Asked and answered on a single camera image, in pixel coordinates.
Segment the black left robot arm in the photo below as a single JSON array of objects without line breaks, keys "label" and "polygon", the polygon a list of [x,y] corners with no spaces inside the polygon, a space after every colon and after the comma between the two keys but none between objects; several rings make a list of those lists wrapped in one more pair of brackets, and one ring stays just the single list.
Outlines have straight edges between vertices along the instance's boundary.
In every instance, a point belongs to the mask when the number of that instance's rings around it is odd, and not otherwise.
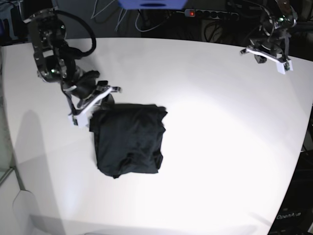
[{"label": "black left robot arm", "polygon": [[250,0],[248,3],[260,7],[263,14],[255,28],[258,33],[254,37],[247,37],[249,45],[240,54],[253,54],[258,64],[273,61],[280,74],[292,71],[293,65],[289,58],[290,30],[296,26],[298,15],[290,1],[276,0],[269,6]]}]

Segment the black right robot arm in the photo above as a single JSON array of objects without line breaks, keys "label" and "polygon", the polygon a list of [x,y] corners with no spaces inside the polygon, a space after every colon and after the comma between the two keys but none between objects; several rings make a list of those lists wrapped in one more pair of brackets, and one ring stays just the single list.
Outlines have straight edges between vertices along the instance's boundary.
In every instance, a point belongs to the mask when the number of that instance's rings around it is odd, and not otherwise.
[{"label": "black right robot arm", "polygon": [[[81,51],[70,47],[65,41],[66,26],[59,19],[65,16],[77,21],[91,38],[91,49]],[[89,115],[100,107],[111,93],[120,92],[120,87],[99,81],[97,70],[84,71],[76,61],[90,56],[96,49],[93,30],[81,18],[55,8],[46,8],[30,14],[24,22],[34,50],[37,75],[46,83],[59,83],[61,92],[69,104],[69,121],[74,126],[89,125]]]}]

